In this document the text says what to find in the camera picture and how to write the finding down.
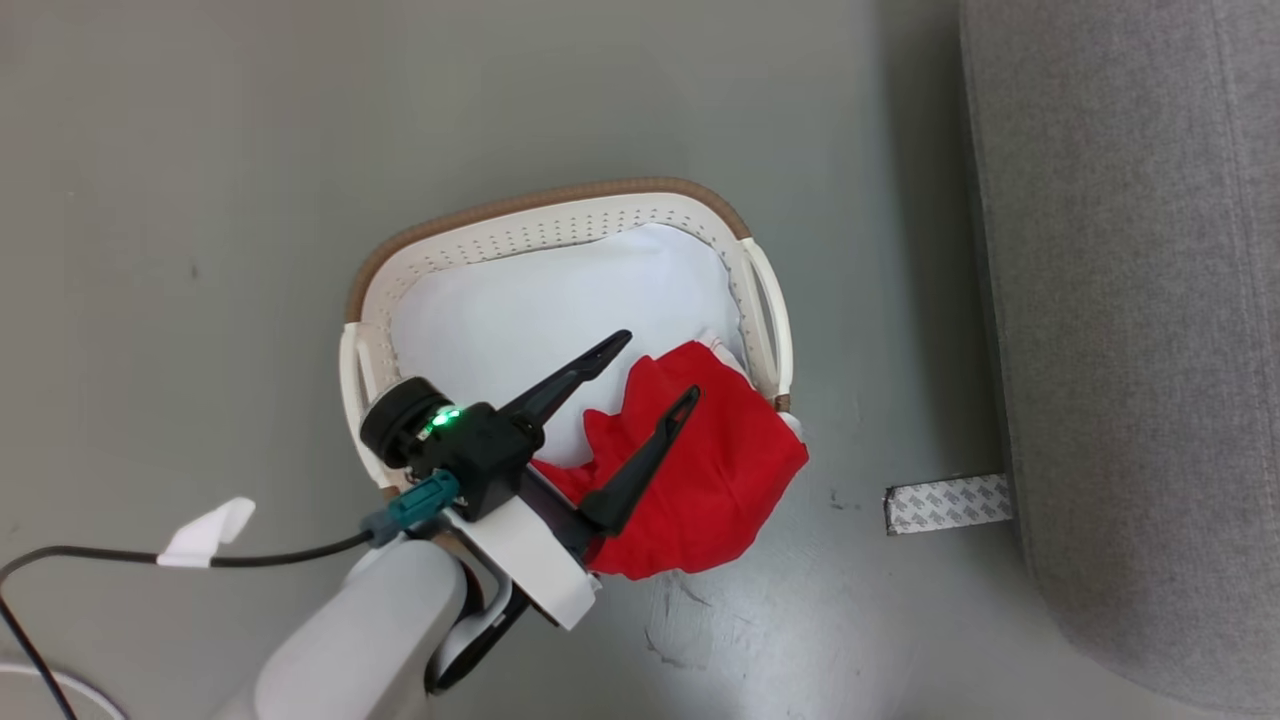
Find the red cloth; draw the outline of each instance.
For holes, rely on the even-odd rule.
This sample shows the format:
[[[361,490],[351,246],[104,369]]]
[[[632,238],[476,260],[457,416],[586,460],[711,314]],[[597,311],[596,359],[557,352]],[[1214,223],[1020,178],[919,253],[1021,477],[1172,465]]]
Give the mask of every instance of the red cloth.
[[[769,401],[712,351],[689,342],[658,360],[641,357],[627,377],[622,413],[582,414],[595,455],[581,468],[535,462],[573,503],[604,486],[653,433],[689,386],[701,400],[622,534],[591,562],[637,580],[678,568],[699,573],[742,555],[791,478],[809,461]]]

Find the teal connector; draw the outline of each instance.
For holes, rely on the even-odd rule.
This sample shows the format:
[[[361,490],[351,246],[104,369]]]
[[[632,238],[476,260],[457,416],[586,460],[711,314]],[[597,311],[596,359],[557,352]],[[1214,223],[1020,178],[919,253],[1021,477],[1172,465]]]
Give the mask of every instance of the teal connector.
[[[448,470],[436,470],[430,478],[413,486],[413,489],[393,500],[387,511],[401,529],[407,530],[435,518],[436,512],[448,507],[457,496],[458,479]]]
[[[404,530],[435,518],[458,497],[458,479],[448,470],[436,470],[430,478],[390,501],[385,510],[367,515],[360,529],[371,537],[369,544],[383,547]]]

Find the white tape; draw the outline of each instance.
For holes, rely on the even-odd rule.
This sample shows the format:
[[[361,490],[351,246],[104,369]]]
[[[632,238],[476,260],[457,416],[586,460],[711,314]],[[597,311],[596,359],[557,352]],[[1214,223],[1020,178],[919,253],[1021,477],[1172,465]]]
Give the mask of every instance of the white tape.
[[[884,529],[890,536],[1002,523],[1014,515],[1005,475],[900,486],[884,493]]]
[[[256,507],[252,500],[236,497],[178,528],[156,565],[209,568],[218,546],[234,542]]]

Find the brown basket rim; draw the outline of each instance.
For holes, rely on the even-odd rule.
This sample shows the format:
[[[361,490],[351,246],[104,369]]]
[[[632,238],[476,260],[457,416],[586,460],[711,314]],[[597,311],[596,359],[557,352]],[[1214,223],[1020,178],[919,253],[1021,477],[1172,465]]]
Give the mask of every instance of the brown basket rim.
[[[356,273],[356,281],[352,283],[351,293],[347,296],[346,322],[360,322],[365,307],[365,295],[369,292],[370,283],[374,282],[374,275],[378,274],[378,270],[387,264],[392,255],[396,255],[415,242],[420,242],[443,232],[500,218],[503,215],[524,213],[525,210],[535,210],[538,208],[573,202],[577,200],[595,200],[598,197],[640,195],[646,192],[669,192],[696,200],[719,215],[733,233],[733,237],[737,240],[751,237],[751,231],[748,229],[746,223],[742,222],[742,218],[723,197],[707,187],[682,178],[653,177],[600,181],[557,187],[553,190],[544,190],[541,192],[531,192],[529,195],[508,197],[507,200],[485,202],[484,205],[476,205],[475,208],[468,208],[460,213],[435,218],[434,220],[428,220],[403,229],[388,238],[385,242],[379,245],[367,259],[365,259],[365,263]]]

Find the gray fabric upholstery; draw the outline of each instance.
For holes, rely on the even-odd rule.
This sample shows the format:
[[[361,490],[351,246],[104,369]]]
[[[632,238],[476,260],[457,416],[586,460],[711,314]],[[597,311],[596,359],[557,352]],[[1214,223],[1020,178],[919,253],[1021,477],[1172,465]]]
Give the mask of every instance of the gray fabric upholstery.
[[[1280,712],[1280,1],[975,0],[1027,562],[1132,680]]]

